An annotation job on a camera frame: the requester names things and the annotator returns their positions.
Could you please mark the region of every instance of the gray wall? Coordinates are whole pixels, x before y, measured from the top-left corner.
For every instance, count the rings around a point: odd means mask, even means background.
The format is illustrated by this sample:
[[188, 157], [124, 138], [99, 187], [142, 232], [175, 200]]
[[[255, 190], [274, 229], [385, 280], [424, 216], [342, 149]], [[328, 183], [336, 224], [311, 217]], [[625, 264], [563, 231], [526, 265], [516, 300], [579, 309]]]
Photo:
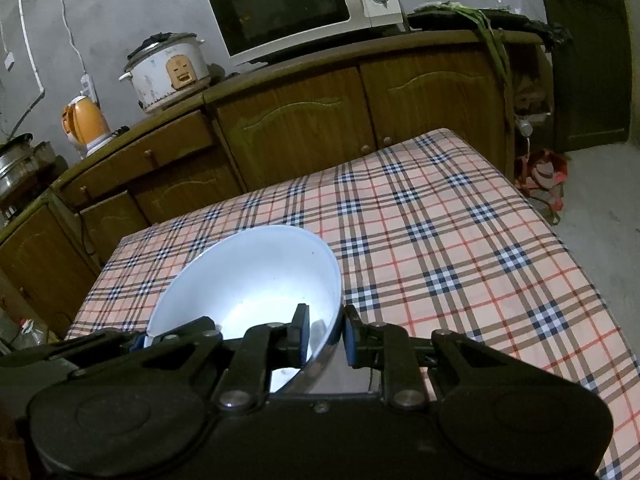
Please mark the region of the gray wall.
[[[406, 10], [434, 0], [401, 0]], [[498, 0], [452, 0], [469, 6], [497, 6]], [[60, 126], [60, 113], [80, 90], [81, 65], [68, 44], [60, 0], [23, 0], [28, 37], [34, 60], [46, 89], [46, 97], [22, 124], [19, 132], [32, 132], [36, 142], [50, 140], [54, 149], [73, 164], [75, 149]], [[69, 26], [76, 46], [94, 78], [102, 110], [111, 128], [133, 125], [145, 115], [129, 82], [118, 76], [126, 55], [147, 36], [161, 31], [196, 32], [207, 42], [207, 62], [231, 65], [206, 0], [65, 0]], [[527, 16], [545, 20], [542, 0], [503, 0]], [[16, 63], [7, 73], [0, 63], [0, 128], [8, 132], [37, 96], [38, 88], [27, 57], [17, 0], [0, 0], [0, 20], [7, 47]]]

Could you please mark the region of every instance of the plaid tablecloth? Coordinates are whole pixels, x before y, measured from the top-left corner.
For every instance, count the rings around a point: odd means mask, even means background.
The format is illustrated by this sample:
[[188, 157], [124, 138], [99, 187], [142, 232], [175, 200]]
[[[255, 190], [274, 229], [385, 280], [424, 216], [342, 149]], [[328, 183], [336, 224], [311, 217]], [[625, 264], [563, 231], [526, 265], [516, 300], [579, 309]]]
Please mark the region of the plaid tablecloth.
[[615, 425], [603, 479], [640, 476], [640, 368], [562, 242], [482, 156], [435, 130], [123, 238], [68, 337], [144, 329], [190, 260], [247, 227], [292, 224], [338, 257], [365, 322], [450, 328], [580, 382]]

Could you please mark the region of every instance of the concrete floor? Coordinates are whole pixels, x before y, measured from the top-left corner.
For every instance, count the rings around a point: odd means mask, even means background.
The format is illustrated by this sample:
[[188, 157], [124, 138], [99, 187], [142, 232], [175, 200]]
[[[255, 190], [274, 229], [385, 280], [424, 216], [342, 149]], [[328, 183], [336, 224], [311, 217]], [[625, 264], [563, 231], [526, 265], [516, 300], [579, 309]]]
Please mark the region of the concrete floor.
[[640, 150], [611, 144], [569, 153], [555, 231], [640, 354]]

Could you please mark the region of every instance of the white electrical cable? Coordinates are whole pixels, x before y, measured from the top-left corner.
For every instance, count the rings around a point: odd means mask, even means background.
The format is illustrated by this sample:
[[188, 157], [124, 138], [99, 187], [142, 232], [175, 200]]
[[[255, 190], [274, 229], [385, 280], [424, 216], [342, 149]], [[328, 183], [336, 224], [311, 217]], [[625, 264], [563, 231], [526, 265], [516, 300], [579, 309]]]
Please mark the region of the white electrical cable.
[[27, 108], [24, 111], [20, 119], [18, 119], [18, 122], [15, 123], [15, 126], [9, 133], [9, 136], [7, 137], [7, 141], [9, 141], [15, 135], [16, 131], [22, 124], [22, 121], [24, 120], [24, 118], [27, 115], [29, 115], [29, 112], [31, 112], [31, 110], [33, 110], [35, 105], [38, 104], [44, 97], [44, 86], [42, 86], [42, 82], [40, 81], [40, 75], [38, 74], [38, 69], [36, 68], [36, 63], [33, 60], [33, 54], [31, 53], [31, 47], [29, 45], [29, 38], [27, 38], [27, 27], [24, 25], [24, 12], [22, 11], [22, 0], [18, 0], [18, 10], [20, 11], [20, 23], [22, 24], [22, 35], [24, 36], [24, 45], [27, 47], [27, 54], [29, 55], [29, 61], [31, 62], [31, 68], [33, 68], [33, 75], [35, 76], [36, 82], [38, 83], [40, 94], [38, 94], [38, 97], [36, 97], [33, 103], [29, 105], [29, 108]]
[[4, 28], [2, 28], [2, 22], [0, 22], [0, 36], [2, 37], [2, 48], [4, 48], [4, 53], [8, 54], [9, 51], [6, 49], [6, 43], [4, 41]]
[[71, 29], [69, 28], [68, 24], [66, 23], [65, 0], [60, 0], [60, 5], [62, 6], [62, 22], [65, 24], [66, 31], [69, 34], [69, 45], [71, 45], [73, 50], [76, 51], [76, 54], [78, 54], [78, 57], [80, 59], [80, 63], [82, 64], [82, 72], [86, 74], [86, 68], [84, 66], [84, 60], [82, 59], [82, 55], [80, 54], [80, 51], [76, 48], [76, 46], [74, 44], [74, 37], [71, 34]]

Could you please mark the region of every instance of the cabinet door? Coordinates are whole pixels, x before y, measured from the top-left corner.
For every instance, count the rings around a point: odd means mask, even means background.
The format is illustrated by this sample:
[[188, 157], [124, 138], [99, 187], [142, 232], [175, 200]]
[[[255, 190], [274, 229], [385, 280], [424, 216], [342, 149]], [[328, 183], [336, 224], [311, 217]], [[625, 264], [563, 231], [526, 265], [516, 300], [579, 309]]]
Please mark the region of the cabinet door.
[[249, 190], [353, 160], [374, 149], [356, 68], [266, 89], [218, 108]]
[[96, 279], [46, 205], [0, 246], [0, 266], [60, 337]]
[[207, 118], [196, 110], [153, 130], [90, 167], [63, 187], [62, 196], [74, 206], [83, 206], [134, 178], [215, 142]]
[[123, 236], [149, 227], [140, 208], [127, 191], [80, 212], [95, 251], [106, 262]]
[[502, 84], [483, 44], [441, 47], [363, 62], [379, 146], [450, 128], [505, 171]]
[[184, 158], [132, 182], [129, 189], [151, 223], [242, 194], [221, 148]]

